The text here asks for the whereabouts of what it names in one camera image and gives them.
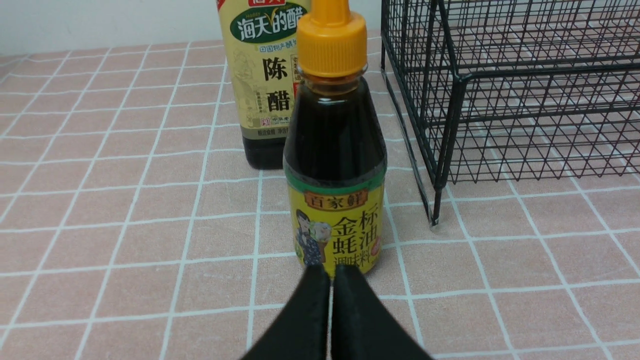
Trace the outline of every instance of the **vinegar label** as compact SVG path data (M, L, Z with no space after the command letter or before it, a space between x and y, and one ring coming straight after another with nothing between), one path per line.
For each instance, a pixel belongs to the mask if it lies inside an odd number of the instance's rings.
M339 264L362 273L382 249L385 171L348 188L320 188L286 170L291 202L293 247L303 265L323 264L331 278Z
M242 134L287 136L298 73L296 30L310 0L218 0Z

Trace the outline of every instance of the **cartoon woman illustration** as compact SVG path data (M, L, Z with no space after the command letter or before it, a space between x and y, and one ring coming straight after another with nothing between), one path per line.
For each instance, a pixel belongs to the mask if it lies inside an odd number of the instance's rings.
M296 241L304 253L305 265L318 265L325 262L324 248L331 238L331 226L324 222L312 222L302 210L296 210L298 232Z

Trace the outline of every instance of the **dark brown liquid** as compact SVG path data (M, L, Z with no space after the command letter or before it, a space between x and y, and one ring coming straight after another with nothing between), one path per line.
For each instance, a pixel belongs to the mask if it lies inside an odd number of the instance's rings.
M318 94L302 83L284 158L317 186L353 186L384 171L387 148L366 80L340 95Z
M244 155L251 167L261 170L282 168L285 138L251 140L242 138Z

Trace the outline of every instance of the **white wall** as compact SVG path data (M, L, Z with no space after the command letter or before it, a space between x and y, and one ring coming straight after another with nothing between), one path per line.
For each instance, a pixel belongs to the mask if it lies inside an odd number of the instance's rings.
M378 29L380 1L351 8ZM215 0L0 0L3 55L219 38Z

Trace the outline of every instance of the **wire grid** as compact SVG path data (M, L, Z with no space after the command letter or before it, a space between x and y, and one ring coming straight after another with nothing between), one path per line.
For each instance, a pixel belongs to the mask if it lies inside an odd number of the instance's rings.
M440 1L446 24L434 5L385 20L432 183L639 171L639 1Z

